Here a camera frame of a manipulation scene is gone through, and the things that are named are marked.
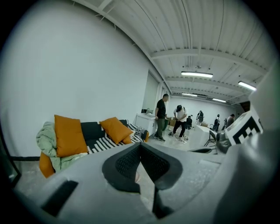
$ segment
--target man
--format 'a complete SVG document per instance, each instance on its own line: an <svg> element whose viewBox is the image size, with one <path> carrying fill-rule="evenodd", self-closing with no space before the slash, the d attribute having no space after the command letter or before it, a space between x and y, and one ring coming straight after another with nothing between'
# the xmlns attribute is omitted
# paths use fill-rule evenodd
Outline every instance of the man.
<svg viewBox="0 0 280 224"><path fill-rule="evenodd" d="M200 126L203 121L203 112L200 110L196 117L196 125Z"/></svg>
<svg viewBox="0 0 280 224"><path fill-rule="evenodd" d="M227 126L226 129L235 121L235 115L232 114L230 117L227 119Z"/></svg>
<svg viewBox="0 0 280 224"><path fill-rule="evenodd" d="M162 130L165 125L165 117L166 117L165 102L168 100L168 97L169 97L168 94L163 95L162 99L160 99L157 102L157 107L154 112L154 114L156 116L156 120L157 120L157 132L155 133L154 137L159 139L162 142L165 142L165 140L162 137Z"/></svg>
<svg viewBox="0 0 280 224"><path fill-rule="evenodd" d="M186 123L186 128L187 128L188 130L191 129L192 123L193 123L193 120L191 119L191 116L188 116L188 118L187 118L187 123Z"/></svg>
<svg viewBox="0 0 280 224"><path fill-rule="evenodd" d="M185 133L186 129L186 121L187 121L187 110L185 107L182 107L182 105L178 105L177 108L174 110L174 117L176 119L176 123L173 129L173 134L172 136L175 135L177 129L182 126L182 131L179 135L179 138L177 138L179 141L183 141L182 137L183 134Z"/></svg>
<svg viewBox="0 0 280 224"><path fill-rule="evenodd" d="M219 130L219 125L220 125L220 115L218 114L214 121L213 131L217 132Z"/></svg>

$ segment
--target light green blanket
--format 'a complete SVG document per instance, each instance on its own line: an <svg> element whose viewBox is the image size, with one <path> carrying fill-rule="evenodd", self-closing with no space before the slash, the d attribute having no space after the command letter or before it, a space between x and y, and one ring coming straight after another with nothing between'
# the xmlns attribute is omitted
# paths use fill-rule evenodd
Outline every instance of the light green blanket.
<svg viewBox="0 0 280 224"><path fill-rule="evenodd" d="M44 123L43 127L36 135L36 141L42 152L50 157L52 166L56 172L66 169L74 161L87 155L87 153L81 153L63 158L56 157L56 132L54 130L54 123L52 122Z"/></svg>

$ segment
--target striped blanket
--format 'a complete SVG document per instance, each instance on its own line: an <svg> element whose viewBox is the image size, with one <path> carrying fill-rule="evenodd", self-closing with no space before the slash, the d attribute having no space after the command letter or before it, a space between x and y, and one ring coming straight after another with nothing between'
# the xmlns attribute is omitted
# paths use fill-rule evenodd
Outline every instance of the striped blanket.
<svg viewBox="0 0 280 224"><path fill-rule="evenodd" d="M141 138L141 135L144 134L145 129L138 127L133 124L128 124L128 128L131 130L135 130L135 134L131 137L131 141L133 143L135 142L144 142ZM105 133L105 137L99 138L98 140L89 140L86 141L88 154L97 153L100 151L105 151L110 148L114 148L117 146L125 145L123 142L120 142L119 144L115 144L112 139Z"/></svg>

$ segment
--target orange pillow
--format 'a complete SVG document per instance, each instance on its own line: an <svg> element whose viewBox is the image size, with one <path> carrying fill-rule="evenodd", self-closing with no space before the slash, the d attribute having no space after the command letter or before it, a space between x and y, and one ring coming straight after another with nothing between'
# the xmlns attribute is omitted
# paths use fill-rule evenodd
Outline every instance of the orange pillow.
<svg viewBox="0 0 280 224"><path fill-rule="evenodd" d="M66 157L88 152L79 119L54 115L56 131L56 156Z"/></svg>
<svg viewBox="0 0 280 224"><path fill-rule="evenodd" d="M130 143L132 143L132 141L131 141L131 139L130 139L130 136L128 136L128 137L126 137L125 139L123 139L122 142L123 142L124 144L130 144Z"/></svg>
<svg viewBox="0 0 280 224"><path fill-rule="evenodd" d="M101 121L100 125L112 138L115 144L119 144L120 141L132 133L132 130L130 130L128 127L125 127L116 117Z"/></svg>

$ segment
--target olive green pants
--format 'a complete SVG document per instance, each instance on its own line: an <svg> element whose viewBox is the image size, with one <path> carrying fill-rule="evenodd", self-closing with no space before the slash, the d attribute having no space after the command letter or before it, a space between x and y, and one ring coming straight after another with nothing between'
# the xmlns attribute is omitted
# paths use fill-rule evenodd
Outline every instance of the olive green pants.
<svg viewBox="0 0 280 224"><path fill-rule="evenodd" d="M165 126L165 119L164 118L159 118L157 120L157 132L155 133L156 137L162 138L162 130Z"/></svg>

